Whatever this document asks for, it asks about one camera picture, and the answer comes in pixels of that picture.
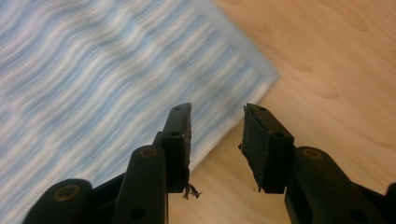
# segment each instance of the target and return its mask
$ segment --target black plastic part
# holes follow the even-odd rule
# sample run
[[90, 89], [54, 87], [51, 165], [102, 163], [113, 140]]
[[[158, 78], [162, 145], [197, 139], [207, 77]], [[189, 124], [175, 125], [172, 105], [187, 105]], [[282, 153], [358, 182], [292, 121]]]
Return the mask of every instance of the black plastic part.
[[93, 189], [88, 209], [81, 217], [80, 223], [107, 224], [110, 222], [123, 178], [124, 174], [118, 175]]
[[292, 171], [313, 211], [312, 223], [388, 223], [324, 151], [298, 147]]
[[290, 176], [285, 194], [285, 205], [289, 213], [291, 223], [311, 223], [313, 212], [306, 200], [294, 175]]
[[23, 223], [79, 223], [91, 196], [92, 186], [88, 181], [67, 179], [47, 189]]
[[240, 149], [266, 193], [284, 193], [294, 137], [267, 109], [247, 104]]
[[375, 206], [388, 223], [396, 223], [396, 198], [392, 198], [389, 194], [392, 191], [392, 186], [394, 184], [389, 186], [387, 195], [384, 196], [364, 186], [357, 185], [358, 189]]
[[181, 193], [189, 184], [191, 104], [177, 105], [169, 113], [161, 143], [165, 153], [168, 193]]
[[162, 148], [145, 146], [133, 152], [110, 223], [167, 223], [166, 166]]
[[162, 135], [163, 135], [162, 132], [157, 132], [157, 134], [155, 135], [154, 141], [152, 142], [152, 145], [154, 145], [156, 147], [162, 147], [163, 146], [163, 142], [161, 139]]

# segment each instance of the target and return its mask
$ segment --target white striped fabric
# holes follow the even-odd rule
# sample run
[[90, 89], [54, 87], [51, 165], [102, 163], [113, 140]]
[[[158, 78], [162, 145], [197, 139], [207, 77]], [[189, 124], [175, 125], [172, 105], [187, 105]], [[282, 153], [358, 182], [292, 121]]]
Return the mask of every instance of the white striped fabric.
[[187, 102], [193, 168], [275, 80], [208, 0], [0, 1], [0, 223], [123, 173]]

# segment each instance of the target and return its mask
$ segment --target wooden surface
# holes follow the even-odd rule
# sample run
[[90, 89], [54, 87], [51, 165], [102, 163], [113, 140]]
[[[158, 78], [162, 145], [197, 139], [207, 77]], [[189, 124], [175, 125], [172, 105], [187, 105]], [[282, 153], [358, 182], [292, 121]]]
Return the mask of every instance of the wooden surface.
[[[396, 2], [217, 0], [275, 65], [260, 101], [296, 146], [328, 152], [355, 182], [396, 182]], [[170, 223], [290, 223], [283, 195], [257, 192], [237, 146], [242, 122], [192, 172], [199, 200], [170, 195]]]

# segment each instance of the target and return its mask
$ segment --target blue striped towel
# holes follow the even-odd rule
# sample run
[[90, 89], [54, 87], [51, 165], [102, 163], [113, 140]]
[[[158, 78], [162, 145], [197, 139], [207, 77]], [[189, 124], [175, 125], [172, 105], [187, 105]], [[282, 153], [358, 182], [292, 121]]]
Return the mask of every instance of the blue striped towel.
[[0, 223], [123, 173], [187, 102], [192, 169], [275, 80], [209, 0], [0, 1]]

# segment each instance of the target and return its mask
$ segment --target striped cloth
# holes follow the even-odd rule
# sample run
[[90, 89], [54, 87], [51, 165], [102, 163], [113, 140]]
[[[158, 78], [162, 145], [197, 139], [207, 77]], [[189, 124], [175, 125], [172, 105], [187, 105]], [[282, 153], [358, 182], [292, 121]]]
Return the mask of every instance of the striped cloth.
[[123, 173], [187, 102], [193, 168], [275, 80], [209, 0], [0, 1], [0, 223]]

